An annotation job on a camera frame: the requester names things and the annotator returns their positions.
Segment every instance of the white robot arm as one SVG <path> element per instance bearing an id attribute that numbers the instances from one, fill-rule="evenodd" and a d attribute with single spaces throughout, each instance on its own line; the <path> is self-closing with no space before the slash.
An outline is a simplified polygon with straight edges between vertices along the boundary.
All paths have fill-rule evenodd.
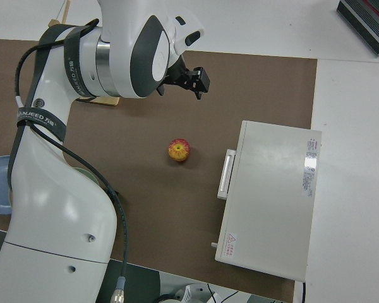
<path id="1" fill-rule="evenodd" d="M 197 98 L 208 91 L 203 68 L 189 71 L 182 58 L 203 35 L 189 12 L 169 12 L 162 0 L 99 4 L 103 28 L 50 27 L 30 51 L 37 50 L 37 57 L 25 104 L 16 89 L 19 127 L 9 164 L 13 213 L 0 252 L 0 303 L 87 303 L 99 292 L 116 233 L 110 201 L 116 194 L 108 183 L 105 193 L 63 157 L 72 102 L 142 98 L 154 90 L 162 95 L 164 84 Z M 122 277 L 111 302 L 123 302 L 123 288 Z"/>

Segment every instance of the warning label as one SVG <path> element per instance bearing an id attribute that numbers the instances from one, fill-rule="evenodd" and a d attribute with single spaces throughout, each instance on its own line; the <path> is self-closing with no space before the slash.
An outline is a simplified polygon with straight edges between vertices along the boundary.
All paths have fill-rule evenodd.
<path id="1" fill-rule="evenodd" d="M 314 181 L 317 168 L 318 142 L 312 138 L 306 146 L 306 156 L 304 158 L 304 172 L 302 181 L 302 192 L 307 197 L 312 197 L 315 193 Z"/>
<path id="2" fill-rule="evenodd" d="M 234 250 L 236 248 L 237 235 L 232 232 L 226 233 L 226 241 L 224 245 L 224 257 L 233 258 Z"/>

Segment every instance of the brown mat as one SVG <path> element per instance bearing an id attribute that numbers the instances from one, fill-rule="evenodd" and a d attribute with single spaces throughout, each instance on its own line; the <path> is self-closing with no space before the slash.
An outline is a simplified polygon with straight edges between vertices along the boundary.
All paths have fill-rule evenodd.
<path id="1" fill-rule="evenodd" d="M 33 44 L 0 40 L 0 155 L 9 154 L 16 131 L 16 63 Z M 316 61 L 206 52 L 187 52 L 185 60 L 211 79 L 201 101 L 167 86 L 164 97 L 123 99 L 117 107 L 75 102 L 66 146 L 122 194 L 130 263 L 291 302 L 293 281 L 217 262 L 210 243 L 224 211 L 216 198 L 224 156 L 237 146 L 241 121 L 310 128 Z M 191 145 L 185 163 L 167 156 L 174 138 Z M 0 216 L 0 229 L 8 222 Z M 112 257 L 121 253 L 119 229 Z"/>

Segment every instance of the cable connector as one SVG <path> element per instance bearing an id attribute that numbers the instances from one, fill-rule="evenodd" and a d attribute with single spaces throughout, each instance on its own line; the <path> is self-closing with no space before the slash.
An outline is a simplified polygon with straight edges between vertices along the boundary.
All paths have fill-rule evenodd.
<path id="1" fill-rule="evenodd" d="M 116 283 L 116 288 L 111 297 L 111 303 L 123 303 L 125 300 L 124 297 L 124 288 L 125 288 L 125 277 L 120 276 Z"/>

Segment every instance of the apple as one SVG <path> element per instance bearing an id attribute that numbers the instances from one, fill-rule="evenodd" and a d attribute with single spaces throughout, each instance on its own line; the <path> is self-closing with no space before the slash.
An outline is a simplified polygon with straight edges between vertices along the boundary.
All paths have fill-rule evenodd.
<path id="1" fill-rule="evenodd" d="M 184 139 L 174 139 L 169 145 L 169 156 L 175 161 L 183 162 L 190 155 L 190 144 Z"/>

